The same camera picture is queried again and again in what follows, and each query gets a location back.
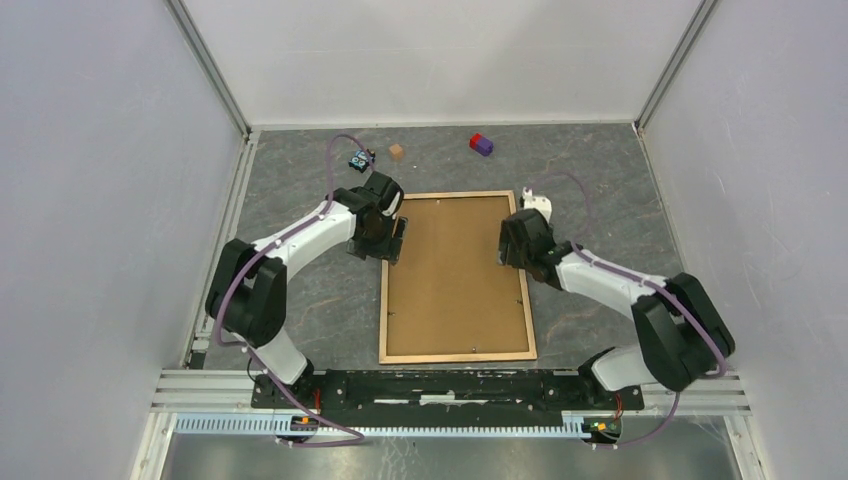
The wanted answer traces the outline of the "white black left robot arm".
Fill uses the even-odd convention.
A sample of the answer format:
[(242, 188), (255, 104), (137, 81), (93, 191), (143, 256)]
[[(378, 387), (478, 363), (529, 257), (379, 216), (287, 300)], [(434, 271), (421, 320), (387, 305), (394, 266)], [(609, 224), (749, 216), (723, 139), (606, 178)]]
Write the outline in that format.
[(205, 301), (213, 338), (246, 348), (277, 379), (275, 392), (290, 407), (306, 405), (312, 367), (286, 333), (287, 288), (292, 278), (328, 250), (391, 264), (399, 260), (408, 221), (399, 213), (405, 192), (391, 177), (375, 172), (352, 189), (338, 188), (289, 227), (254, 242), (235, 238), (219, 256)]

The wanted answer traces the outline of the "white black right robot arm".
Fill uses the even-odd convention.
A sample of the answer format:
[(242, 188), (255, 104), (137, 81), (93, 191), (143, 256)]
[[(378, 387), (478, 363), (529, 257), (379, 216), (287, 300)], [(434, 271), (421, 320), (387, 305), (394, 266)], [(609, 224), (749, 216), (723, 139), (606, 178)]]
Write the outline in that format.
[(720, 377), (735, 340), (701, 282), (682, 272), (647, 275), (605, 261), (574, 242), (556, 242), (536, 209), (504, 219), (499, 262), (539, 282), (610, 308), (633, 322), (637, 342), (586, 361), (577, 382), (580, 400), (602, 408), (625, 387), (660, 384), (682, 392), (694, 381)]

